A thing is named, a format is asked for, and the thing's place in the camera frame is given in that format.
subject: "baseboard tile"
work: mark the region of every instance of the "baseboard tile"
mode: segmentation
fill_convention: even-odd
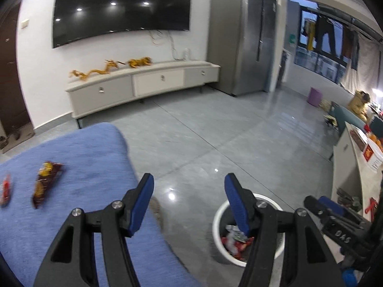
[[[63,116],[61,117],[58,117],[56,119],[53,119],[37,128],[34,129],[34,133],[35,135],[40,135],[44,132],[46,132],[47,130],[50,130],[52,129],[53,127],[56,127],[58,125],[61,125],[63,123],[66,123],[68,121],[70,121],[72,119],[72,113],[67,113],[67,114],[64,114]]]

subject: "brown door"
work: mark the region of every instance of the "brown door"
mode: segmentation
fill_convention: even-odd
[[[20,3],[0,26],[0,120],[5,133],[31,122],[20,88],[16,61],[16,32]]]

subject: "metal screw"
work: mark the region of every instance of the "metal screw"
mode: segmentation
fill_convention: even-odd
[[[120,201],[120,200],[115,200],[115,201],[112,203],[112,207],[113,207],[114,209],[121,208],[121,207],[122,207],[122,201]]]
[[[259,201],[257,201],[256,205],[258,208],[266,208],[267,202],[264,200],[259,200]]]
[[[303,208],[298,208],[298,209],[296,210],[296,213],[298,214],[298,216],[301,216],[301,217],[305,217],[305,216],[307,216],[307,211],[304,210]]]
[[[81,215],[81,209],[75,208],[74,210],[72,210],[72,216],[77,217],[79,215]]]

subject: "light switch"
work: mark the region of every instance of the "light switch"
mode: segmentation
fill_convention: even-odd
[[[24,19],[21,22],[21,29],[24,29],[24,28],[28,27],[28,25],[29,25],[29,19]]]

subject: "cabinet drawer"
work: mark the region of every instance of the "cabinet drawer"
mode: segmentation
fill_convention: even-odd
[[[135,95],[143,96],[183,87],[183,70],[148,72],[133,76]]]
[[[70,92],[75,115],[101,110],[133,97],[131,76],[111,79]]]
[[[220,68],[210,67],[206,68],[188,68],[185,69],[185,86],[197,86],[204,83],[211,83],[218,81],[218,73]]]

